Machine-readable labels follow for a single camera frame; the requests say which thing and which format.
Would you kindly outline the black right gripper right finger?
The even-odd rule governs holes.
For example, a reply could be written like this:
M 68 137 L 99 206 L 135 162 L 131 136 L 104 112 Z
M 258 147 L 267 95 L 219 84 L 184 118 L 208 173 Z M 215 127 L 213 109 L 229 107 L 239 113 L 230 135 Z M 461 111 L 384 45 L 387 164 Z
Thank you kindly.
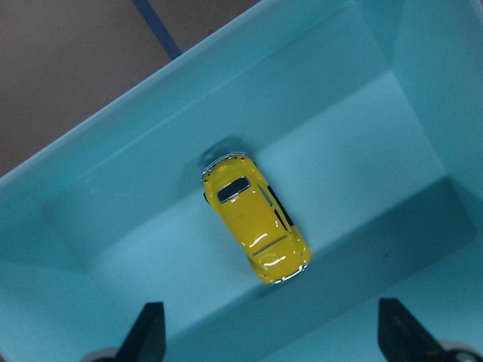
M 379 299 L 377 343 L 386 361 L 445 361 L 441 344 L 396 298 Z

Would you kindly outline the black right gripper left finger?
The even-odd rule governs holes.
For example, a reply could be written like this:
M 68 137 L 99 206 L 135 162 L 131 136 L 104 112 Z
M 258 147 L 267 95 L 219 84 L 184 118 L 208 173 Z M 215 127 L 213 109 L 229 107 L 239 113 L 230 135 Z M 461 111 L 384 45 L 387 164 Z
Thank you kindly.
M 148 302 L 115 355 L 115 361 L 163 361 L 166 353 L 163 302 Z

